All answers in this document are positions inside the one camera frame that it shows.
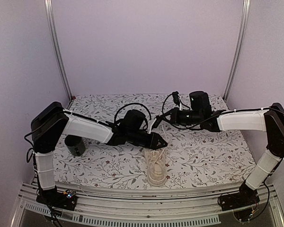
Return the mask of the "white shoelace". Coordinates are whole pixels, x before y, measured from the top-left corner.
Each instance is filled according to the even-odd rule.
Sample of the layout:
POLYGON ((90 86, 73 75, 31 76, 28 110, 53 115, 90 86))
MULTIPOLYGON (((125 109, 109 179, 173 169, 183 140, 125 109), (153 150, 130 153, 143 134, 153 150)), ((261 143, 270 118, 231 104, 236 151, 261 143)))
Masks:
POLYGON ((166 148, 168 143, 171 142, 171 137, 166 133, 166 124, 161 126, 161 136, 156 143, 157 149, 146 149, 144 151, 144 157, 147 165, 147 180, 151 186, 161 187, 166 182, 167 170, 166 170, 166 148))

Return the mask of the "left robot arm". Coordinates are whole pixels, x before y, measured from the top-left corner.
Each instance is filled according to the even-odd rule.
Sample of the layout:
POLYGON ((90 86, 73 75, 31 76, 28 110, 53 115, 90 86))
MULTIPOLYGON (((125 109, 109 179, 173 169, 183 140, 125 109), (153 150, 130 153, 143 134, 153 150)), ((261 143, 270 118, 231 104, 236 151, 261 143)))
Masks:
POLYGON ((108 146, 130 143, 151 150, 165 148, 168 143, 152 131, 151 119, 150 115, 132 109, 121 119, 114 116, 111 122, 102 122, 65 109, 60 102, 50 103, 32 120, 31 132, 25 136, 31 137, 35 172, 43 190, 42 197, 50 205, 57 205, 61 201, 60 193, 54 190, 53 153, 62 137, 86 138, 108 146))

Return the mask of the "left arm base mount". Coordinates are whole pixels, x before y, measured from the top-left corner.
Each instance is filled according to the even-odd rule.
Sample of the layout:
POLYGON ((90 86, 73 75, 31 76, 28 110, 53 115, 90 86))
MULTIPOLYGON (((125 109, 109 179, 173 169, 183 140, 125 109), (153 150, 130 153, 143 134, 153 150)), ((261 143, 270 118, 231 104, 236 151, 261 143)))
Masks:
POLYGON ((77 200, 78 197, 75 191, 66 190, 64 192, 58 192, 56 187, 50 190, 40 189, 36 198, 38 203, 71 211, 75 210, 77 200))

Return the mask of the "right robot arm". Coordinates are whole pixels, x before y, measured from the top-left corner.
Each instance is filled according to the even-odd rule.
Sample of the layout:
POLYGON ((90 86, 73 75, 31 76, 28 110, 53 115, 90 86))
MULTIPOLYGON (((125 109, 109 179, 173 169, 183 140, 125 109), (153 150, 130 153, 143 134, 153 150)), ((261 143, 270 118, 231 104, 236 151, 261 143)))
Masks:
POLYGON ((155 118, 152 129, 165 121, 190 130, 199 127, 210 132, 239 130, 243 133, 257 161, 242 184, 242 191, 235 196, 239 206, 246 206, 253 200, 253 191, 273 174, 284 158, 284 107, 275 102, 268 107, 213 111, 208 94, 195 91, 189 94, 190 108, 183 109, 178 92, 173 92, 171 97, 176 107, 162 111, 155 118))

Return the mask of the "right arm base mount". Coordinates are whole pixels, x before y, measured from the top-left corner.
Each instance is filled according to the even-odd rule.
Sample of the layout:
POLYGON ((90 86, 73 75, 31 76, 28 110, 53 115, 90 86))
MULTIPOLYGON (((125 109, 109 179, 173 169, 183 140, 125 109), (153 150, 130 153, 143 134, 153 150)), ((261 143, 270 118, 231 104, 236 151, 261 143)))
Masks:
POLYGON ((222 211, 243 208, 246 206, 255 205, 255 208, 249 207, 245 210, 234 212, 234 217, 240 222, 248 222, 253 218, 255 209, 260 202, 257 190, 252 190, 247 186, 242 185, 237 193, 221 195, 217 203, 222 211))

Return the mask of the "white lace sneaker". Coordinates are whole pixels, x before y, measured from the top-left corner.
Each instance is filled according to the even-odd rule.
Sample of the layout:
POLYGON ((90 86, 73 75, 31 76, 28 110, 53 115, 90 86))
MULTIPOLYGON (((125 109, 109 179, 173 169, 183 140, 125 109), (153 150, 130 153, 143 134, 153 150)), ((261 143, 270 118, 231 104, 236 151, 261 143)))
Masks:
POLYGON ((147 166, 146 175, 151 186, 161 187, 167 180, 165 156, 166 152, 164 148, 158 150, 144 150, 144 157, 147 166))

